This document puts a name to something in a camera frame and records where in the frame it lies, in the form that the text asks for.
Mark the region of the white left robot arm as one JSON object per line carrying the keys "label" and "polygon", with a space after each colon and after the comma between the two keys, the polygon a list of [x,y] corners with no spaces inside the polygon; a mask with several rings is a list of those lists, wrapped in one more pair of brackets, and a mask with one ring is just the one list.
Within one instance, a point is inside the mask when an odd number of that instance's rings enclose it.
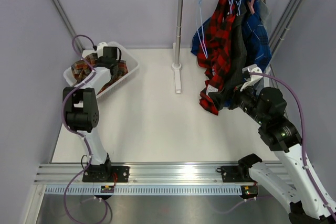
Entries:
{"label": "white left robot arm", "polygon": [[109,154],[98,134],[99,109],[97,95],[120,76],[122,52],[119,47],[94,47],[95,52],[76,61],[71,73],[76,81],[64,88],[62,121],[69,132],[81,138],[87,163],[83,167],[86,182],[116,182]]}

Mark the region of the brown multicolour plaid shirt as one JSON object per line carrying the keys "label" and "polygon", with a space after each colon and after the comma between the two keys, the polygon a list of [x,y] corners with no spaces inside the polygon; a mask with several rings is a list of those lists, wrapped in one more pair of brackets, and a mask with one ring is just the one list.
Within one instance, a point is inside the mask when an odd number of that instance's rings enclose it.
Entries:
{"label": "brown multicolour plaid shirt", "polygon": [[80,81],[75,86],[80,86],[83,84],[84,88],[94,88],[96,95],[98,92],[102,89],[102,87],[107,84],[109,81],[111,81],[111,74],[110,71],[106,68],[96,68],[96,60],[98,59],[98,56],[96,53],[91,53],[82,58],[83,60],[91,69],[91,73],[82,81]]}

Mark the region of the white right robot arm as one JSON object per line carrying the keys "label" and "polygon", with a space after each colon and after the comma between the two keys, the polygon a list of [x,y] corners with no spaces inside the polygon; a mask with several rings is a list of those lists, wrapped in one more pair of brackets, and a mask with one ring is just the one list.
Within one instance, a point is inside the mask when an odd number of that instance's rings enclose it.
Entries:
{"label": "white right robot arm", "polygon": [[303,149],[303,136],[284,116],[286,101],[279,89],[266,87],[259,95],[252,87],[236,88],[229,109],[240,108],[258,125],[258,134],[282,163],[289,186],[260,157],[250,154],[238,161],[242,180],[262,186],[283,206],[291,223],[335,223],[335,200],[325,190]]}

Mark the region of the light blue wire hanger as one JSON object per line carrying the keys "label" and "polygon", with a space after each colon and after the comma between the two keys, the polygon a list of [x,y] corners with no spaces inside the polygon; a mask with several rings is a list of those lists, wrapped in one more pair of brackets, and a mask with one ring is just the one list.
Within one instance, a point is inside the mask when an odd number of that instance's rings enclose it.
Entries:
{"label": "light blue wire hanger", "polygon": [[199,43],[201,46],[201,49],[203,51],[203,54],[206,59],[208,59],[208,53],[205,45],[205,35],[204,35],[204,25],[203,25],[203,19],[202,19],[202,0],[198,0],[198,12],[196,13],[196,24],[198,25],[198,21],[200,21],[200,27],[197,30],[197,35],[199,38]]}

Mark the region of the red black checked shirt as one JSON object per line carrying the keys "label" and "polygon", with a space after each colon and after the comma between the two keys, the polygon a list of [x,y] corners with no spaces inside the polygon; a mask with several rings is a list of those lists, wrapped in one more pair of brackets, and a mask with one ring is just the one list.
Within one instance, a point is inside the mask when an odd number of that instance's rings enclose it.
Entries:
{"label": "red black checked shirt", "polygon": [[215,104],[214,95],[224,87],[224,78],[231,67],[232,27],[236,19],[231,0],[218,0],[215,11],[210,18],[204,33],[204,43],[207,54],[199,49],[197,63],[205,69],[208,78],[205,88],[200,92],[201,107],[218,115],[219,108]]}

